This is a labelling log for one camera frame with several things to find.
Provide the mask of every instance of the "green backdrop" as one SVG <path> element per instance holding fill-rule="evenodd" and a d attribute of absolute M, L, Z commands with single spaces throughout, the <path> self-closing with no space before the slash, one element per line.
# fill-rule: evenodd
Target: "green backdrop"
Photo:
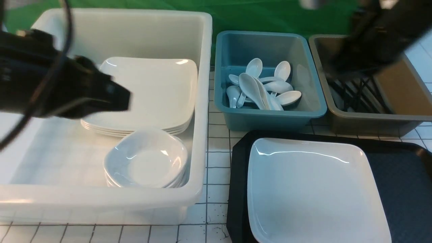
<path fill-rule="evenodd" d="M 345 34 L 357 0 L 332 0 L 320 10 L 305 10 L 299 0 L 70 0 L 76 8 L 164 9 L 206 12 L 213 17 L 213 45 L 224 30 L 248 30 L 312 34 Z M 42 0 L 9 10 L 9 31 L 28 29 L 58 0 Z"/>

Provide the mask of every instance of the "stack of bowls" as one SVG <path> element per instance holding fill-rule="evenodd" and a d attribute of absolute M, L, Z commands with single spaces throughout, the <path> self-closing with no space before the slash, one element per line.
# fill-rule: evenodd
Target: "stack of bowls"
<path fill-rule="evenodd" d="M 135 131 L 104 159 L 107 185 L 112 187 L 181 187 L 186 179 L 186 146 L 157 129 Z"/>

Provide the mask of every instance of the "black tray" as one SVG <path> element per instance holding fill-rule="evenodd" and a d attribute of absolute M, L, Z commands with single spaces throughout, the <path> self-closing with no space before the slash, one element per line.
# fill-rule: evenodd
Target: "black tray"
<path fill-rule="evenodd" d="M 257 243 L 249 225 L 247 174 L 253 142 L 262 137 L 352 144 L 369 160 L 393 243 L 432 243 L 432 153 L 417 144 L 251 131 L 232 150 L 226 226 L 233 243 Z"/>

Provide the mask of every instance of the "table surface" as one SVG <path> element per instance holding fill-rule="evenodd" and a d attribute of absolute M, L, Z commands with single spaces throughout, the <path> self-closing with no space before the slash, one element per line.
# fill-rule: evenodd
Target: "table surface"
<path fill-rule="evenodd" d="M 407 51 L 429 91 L 432 91 L 432 34 Z M 208 152 L 203 195 L 191 206 L 184 224 L 178 226 L 150 225 L 23 225 L 0 222 L 0 243 L 230 243 L 226 229 L 226 211 L 232 147 L 244 132 L 230 131 L 223 114 L 213 103 L 214 73 L 210 73 Z M 329 136 L 327 121 L 314 119 L 302 133 Z M 425 122 L 403 137 L 350 136 L 365 139 L 403 141 L 432 150 L 432 123 Z"/>

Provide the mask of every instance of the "black wire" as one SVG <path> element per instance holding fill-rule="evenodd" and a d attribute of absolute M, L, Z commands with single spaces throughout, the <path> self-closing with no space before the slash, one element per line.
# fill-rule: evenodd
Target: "black wire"
<path fill-rule="evenodd" d="M 2 5 L 0 7 L 0 23 L 3 22 L 3 14 L 4 14 L 4 1 L 0 0 Z M 35 92 L 30 98 L 29 105 L 24 112 L 23 117 L 21 120 L 15 125 L 15 127 L 12 129 L 12 131 L 0 142 L 0 151 L 2 151 L 9 143 L 11 143 L 18 135 L 19 133 L 25 128 L 25 126 L 28 124 L 36 110 L 39 108 L 39 106 L 48 98 L 50 95 L 52 89 L 57 84 L 57 77 L 59 73 L 61 72 L 64 63 L 67 61 L 67 53 L 70 49 L 70 46 L 72 44 L 73 39 L 73 20 L 72 20 L 72 13 L 70 9 L 70 5 L 68 0 L 59 0 L 60 4 L 63 5 L 63 10 L 65 11 L 66 15 L 66 41 L 64 43 L 63 50 L 59 52 L 57 57 L 55 58 L 53 65 L 48 70 L 45 77 L 42 79 L 39 86 L 36 88 Z"/>

